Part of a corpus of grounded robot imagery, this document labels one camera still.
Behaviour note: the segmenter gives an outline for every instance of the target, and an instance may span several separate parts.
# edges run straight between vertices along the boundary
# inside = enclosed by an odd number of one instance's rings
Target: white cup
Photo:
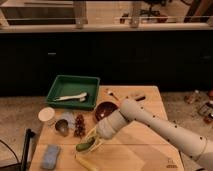
[[[38,113],[38,118],[45,125],[51,126],[55,123],[55,110],[51,107],[45,107]]]

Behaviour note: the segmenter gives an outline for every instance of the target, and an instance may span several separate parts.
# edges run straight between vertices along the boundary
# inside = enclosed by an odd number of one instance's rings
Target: metal cup
[[[69,134],[68,122],[65,119],[60,119],[55,124],[55,129],[64,137]]]

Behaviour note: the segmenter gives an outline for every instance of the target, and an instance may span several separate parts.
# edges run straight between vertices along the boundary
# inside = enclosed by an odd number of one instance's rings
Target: green tray
[[[46,103],[52,107],[93,110],[96,105],[100,79],[97,77],[58,75],[47,95]],[[53,101],[60,96],[77,95],[87,92],[86,101]]]

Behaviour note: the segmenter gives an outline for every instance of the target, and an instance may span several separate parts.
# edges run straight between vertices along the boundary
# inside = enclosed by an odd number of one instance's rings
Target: black cable
[[[183,2],[184,4],[188,5],[188,6],[192,5],[192,3],[186,2],[185,0],[180,0],[180,1]]]
[[[15,158],[16,158],[17,164],[19,164],[19,159],[18,159],[16,153],[12,150],[12,148],[10,148],[10,146],[7,145],[7,143],[5,143],[5,142],[4,142],[3,140],[1,140],[1,139],[0,139],[0,142],[1,142],[2,144],[4,144],[4,145],[13,153],[13,155],[14,155]]]

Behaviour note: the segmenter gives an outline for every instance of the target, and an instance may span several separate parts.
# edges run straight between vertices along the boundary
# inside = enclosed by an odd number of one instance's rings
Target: red bowl
[[[95,110],[95,120],[100,121],[101,119],[109,116],[116,109],[118,109],[118,106],[112,102],[100,103]]]

